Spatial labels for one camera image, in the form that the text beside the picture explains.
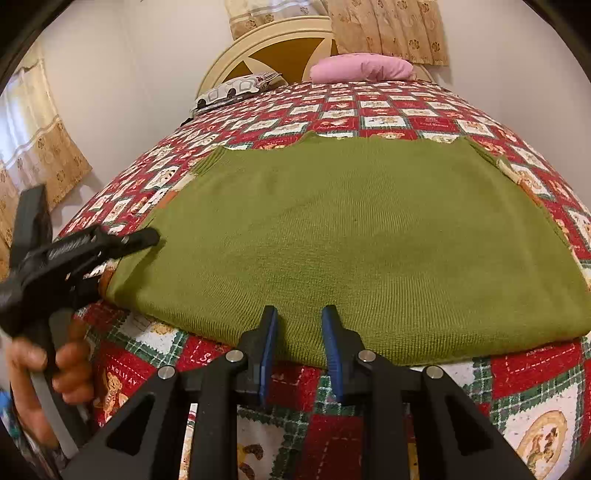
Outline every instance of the headboard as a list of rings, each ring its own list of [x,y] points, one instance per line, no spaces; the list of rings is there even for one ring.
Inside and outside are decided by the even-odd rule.
[[[311,15],[267,23],[240,37],[217,58],[197,95],[250,73],[275,71],[287,83],[305,82],[320,59],[338,54],[330,17]],[[415,65],[414,70],[418,79],[434,82],[424,66]]]

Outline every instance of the beige patterned curtain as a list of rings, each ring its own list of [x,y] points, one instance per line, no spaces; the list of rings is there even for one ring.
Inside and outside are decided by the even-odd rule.
[[[323,0],[225,0],[234,40],[275,20],[328,15]]]
[[[56,111],[35,52],[0,96],[0,278],[8,271],[20,192],[45,183],[52,209],[91,170]]]
[[[327,0],[339,53],[371,52],[449,65],[436,0]]]

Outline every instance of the bed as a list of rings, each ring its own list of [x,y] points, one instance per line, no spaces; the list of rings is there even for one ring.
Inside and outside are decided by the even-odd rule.
[[[310,66],[335,53],[326,17],[274,22],[245,35],[216,60],[198,93],[264,70],[283,73],[289,85],[184,124],[92,198],[62,234],[93,223],[102,223],[110,233],[134,231],[218,145],[236,150],[281,148],[312,130],[329,137],[380,135],[440,142],[470,135],[487,150],[506,156],[520,182],[567,236],[591,282],[591,212],[542,155],[485,112],[434,83],[422,67],[416,68],[415,81],[307,82]],[[259,112],[253,115],[255,108]],[[106,302],[77,314],[90,325],[96,382],[93,418],[99,426],[159,367],[198,368],[230,349]],[[591,335],[442,367],[538,479],[558,479],[591,433]],[[324,371],[279,363],[269,403],[265,410],[238,409],[241,479],[361,477],[362,418],[354,408],[335,401]],[[194,411],[189,434],[193,426]],[[416,464],[413,474],[418,478]],[[181,477],[185,475],[186,469],[181,470]]]

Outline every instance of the metal rivet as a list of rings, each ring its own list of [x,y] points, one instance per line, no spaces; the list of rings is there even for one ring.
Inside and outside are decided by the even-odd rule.
[[[244,353],[242,353],[240,350],[230,350],[228,353],[226,353],[226,360],[232,363],[239,362],[243,358]]]
[[[170,365],[165,365],[164,367],[160,367],[158,369],[158,376],[162,380],[168,380],[169,378],[172,378],[176,372],[177,371],[174,369],[174,367],[171,367]]]
[[[437,365],[430,365],[427,367],[427,376],[436,380],[443,376],[443,370]]]
[[[375,360],[375,353],[371,350],[361,350],[357,356],[362,362],[373,362]]]

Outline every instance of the pink pillow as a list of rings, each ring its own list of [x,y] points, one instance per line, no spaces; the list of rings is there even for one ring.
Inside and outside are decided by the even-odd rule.
[[[413,65],[398,57],[377,53],[347,53],[320,60],[310,69],[312,83],[384,82],[407,80]]]

